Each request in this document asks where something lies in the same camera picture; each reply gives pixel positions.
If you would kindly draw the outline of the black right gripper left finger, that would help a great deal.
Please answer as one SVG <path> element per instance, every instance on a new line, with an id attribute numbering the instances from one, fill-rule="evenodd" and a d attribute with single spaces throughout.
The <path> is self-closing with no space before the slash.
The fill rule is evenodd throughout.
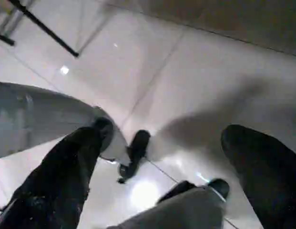
<path id="1" fill-rule="evenodd" d="M 75 229 L 113 124 L 99 118 L 59 141 L 0 209 L 0 229 Z"/>

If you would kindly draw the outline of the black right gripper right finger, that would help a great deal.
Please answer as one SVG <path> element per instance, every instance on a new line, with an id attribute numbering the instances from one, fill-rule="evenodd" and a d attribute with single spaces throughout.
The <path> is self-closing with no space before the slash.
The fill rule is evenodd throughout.
<path id="1" fill-rule="evenodd" d="M 221 147 L 265 229 L 296 229 L 296 153 L 242 125 L 221 133 Z"/>

